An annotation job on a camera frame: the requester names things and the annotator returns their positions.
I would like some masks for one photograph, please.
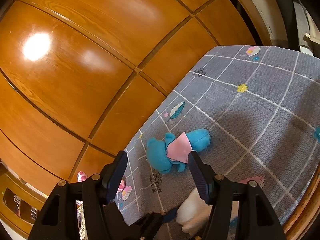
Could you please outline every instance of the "metal bolt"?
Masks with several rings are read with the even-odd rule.
[[[256,181],[254,181],[254,180],[250,180],[250,181],[249,181],[249,185],[250,185],[251,187],[257,187],[258,183],[257,183]]]
[[[223,180],[224,176],[222,174],[216,174],[216,176],[214,176],[217,180]]]
[[[100,179],[100,175],[99,175],[99,174],[93,174],[93,175],[91,176],[91,179],[92,179],[92,180],[98,180],[98,179]]]
[[[66,184],[66,181],[65,181],[65,180],[60,180],[60,181],[58,182],[59,187],[63,187],[65,184]]]

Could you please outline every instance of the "gray checkered fabric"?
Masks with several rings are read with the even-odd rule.
[[[249,46],[218,46],[210,50],[150,116],[126,148],[129,156],[126,201],[116,197],[128,224],[148,211],[168,211],[195,188],[188,168],[168,174],[153,170],[146,159],[146,142],[166,132],[206,128],[211,144],[199,155],[216,173],[232,181],[264,176],[263,191],[281,223],[302,198],[319,163],[313,137],[320,126],[320,60],[297,51]],[[237,87],[246,84],[245,92]],[[185,102],[181,114],[168,113]],[[165,224],[156,239],[188,239],[175,221]]]

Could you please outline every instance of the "plush toy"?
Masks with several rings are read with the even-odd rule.
[[[178,172],[182,172],[188,163],[188,154],[192,150],[198,153],[209,144],[210,134],[207,129],[184,132],[178,138],[173,133],[166,133],[164,141],[154,137],[147,141],[147,160],[162,174],[168,173],[173,164],[177,164]]]

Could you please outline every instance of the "blue teddy bear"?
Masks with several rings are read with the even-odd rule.
[[[193,151],[197,153],[210,144],[210,134],[207,129],[197,129],[186,133]],[[164,141],[150,138],[147,141],[147,160],[150,165],[162,174],[168,173],[173,164],[178,165],[178,172],[184,171],[186,164],[180,161],[173,161],[167,157],[167,148],[175,140],[173,133],[166,133]]]

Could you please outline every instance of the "teal leaf print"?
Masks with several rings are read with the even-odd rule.
[[[179,116],[179,114],[182,112],[183,108],[184,108],[184,105],[185,105],[185,101],[177,104],[174,108],[172,108],[171,112],[170,112],[170,115],[169,115],[169,119],[175,119]]]

